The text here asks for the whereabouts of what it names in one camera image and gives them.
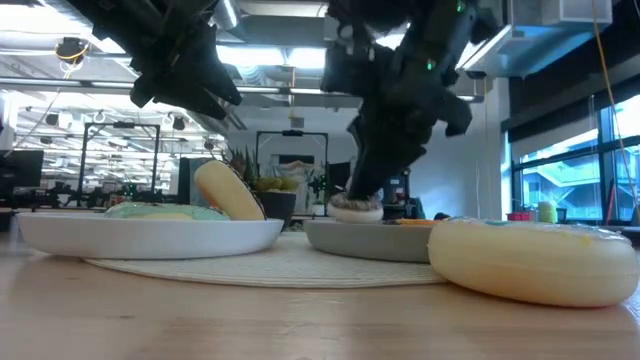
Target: orange object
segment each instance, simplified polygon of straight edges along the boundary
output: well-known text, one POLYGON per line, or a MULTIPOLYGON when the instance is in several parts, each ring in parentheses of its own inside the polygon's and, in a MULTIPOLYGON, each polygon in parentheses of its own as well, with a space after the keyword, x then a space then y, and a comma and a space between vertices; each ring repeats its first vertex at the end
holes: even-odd
POLYGON ((405 225, 405 226, 434 226, 441 223, 442 221, 424 220, 424 219, 400 219, 400 220, 396 220, 396 222, 398 223, 398 225, 405 225))

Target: frosted donut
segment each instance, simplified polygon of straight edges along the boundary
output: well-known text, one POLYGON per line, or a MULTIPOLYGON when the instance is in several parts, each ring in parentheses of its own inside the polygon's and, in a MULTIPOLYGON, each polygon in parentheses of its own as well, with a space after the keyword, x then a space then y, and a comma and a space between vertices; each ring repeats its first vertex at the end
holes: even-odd
POLYGON ((214 209, 191 205, 147 204, 124 202, 109 208, 104 214, 112 219, 152 219, 152 220, 229 220, 226 215, 214 209))
POLYGON ((640 274, 627 238, 583 226, 454 219, 433 228, 428 247, 445 279, 538 304, 614 305, 633 294, 640 274))
POLYGON ((369 201, 349 200, 341 193, 331 197, 327 205, 327 215, 336 220, 353 224, 372 224, 382 220, 384 209, 376 199, 369 201))
POLYGON ((260 201, 240 175, 222 161, 213 160, 194 174, 196 186, 207 202, 224 211, 231 220, 265 220, 260 201))

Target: yellow donut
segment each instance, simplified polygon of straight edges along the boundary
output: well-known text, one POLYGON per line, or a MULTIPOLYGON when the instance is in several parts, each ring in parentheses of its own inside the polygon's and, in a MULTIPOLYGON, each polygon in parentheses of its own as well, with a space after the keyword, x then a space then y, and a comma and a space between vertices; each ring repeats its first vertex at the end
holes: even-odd
POLYGON ((538 304, 614 305, 633 294, 640 274, 627 238, 590 227, 457 219, 436 225, 428 246, 445 279, 538 304))
POLYGON ((240 175, 222 161, 210 161, 196 170, 196 186, 207 202, 224 211, 231 220, 265 220, 260 201, 240 175))

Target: woven placemat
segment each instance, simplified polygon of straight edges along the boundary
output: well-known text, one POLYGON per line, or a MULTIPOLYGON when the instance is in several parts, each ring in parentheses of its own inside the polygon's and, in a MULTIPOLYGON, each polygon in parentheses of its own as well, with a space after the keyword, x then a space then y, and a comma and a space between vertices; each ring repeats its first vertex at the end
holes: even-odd
POLYGON ((95 260, 108 269, 210 284, 283 288, 363 288, 445 282, 426 264, 373 261, 317 251, 304 233, 285 233, 259 253, 196 260, 95 260))

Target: black planter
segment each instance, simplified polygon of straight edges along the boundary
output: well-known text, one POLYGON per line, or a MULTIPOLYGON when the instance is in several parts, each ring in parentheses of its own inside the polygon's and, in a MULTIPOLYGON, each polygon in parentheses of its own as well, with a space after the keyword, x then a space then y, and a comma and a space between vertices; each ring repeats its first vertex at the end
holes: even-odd
POLYGON ((296 194, 287 192, 257 192, 256 197, 262 203, 267 218, 284 220, 282 229, 289 227, 293 210, 296 207, 296 194))

